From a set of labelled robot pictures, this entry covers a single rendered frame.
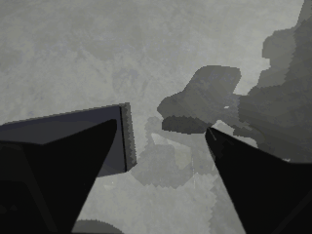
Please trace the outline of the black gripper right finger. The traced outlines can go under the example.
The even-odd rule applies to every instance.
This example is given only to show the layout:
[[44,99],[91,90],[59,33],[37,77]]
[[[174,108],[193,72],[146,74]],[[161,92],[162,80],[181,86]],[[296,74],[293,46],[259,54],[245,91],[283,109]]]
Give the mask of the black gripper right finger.
[[312,200],[312,163],[289,163],[212,127],[205,139],[247,234],[278,234]]

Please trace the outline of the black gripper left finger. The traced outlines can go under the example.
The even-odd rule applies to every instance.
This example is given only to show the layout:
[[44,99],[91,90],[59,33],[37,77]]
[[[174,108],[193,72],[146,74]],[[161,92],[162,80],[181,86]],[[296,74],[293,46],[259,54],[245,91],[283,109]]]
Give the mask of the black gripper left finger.
[[0,180],[24,182],[50,231],[71,232],[116,131],[110,119],[45,144],[0,140]]

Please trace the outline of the black flat bar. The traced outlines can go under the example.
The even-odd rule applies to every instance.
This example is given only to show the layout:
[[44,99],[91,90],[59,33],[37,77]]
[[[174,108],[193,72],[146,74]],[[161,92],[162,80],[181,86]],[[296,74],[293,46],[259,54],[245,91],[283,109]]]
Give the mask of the black flat bar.
[[110,119],[117,120],[117,131],[97,177],[112,176],[127,172],[120,105],[1,125],[0,140],[45,144]]

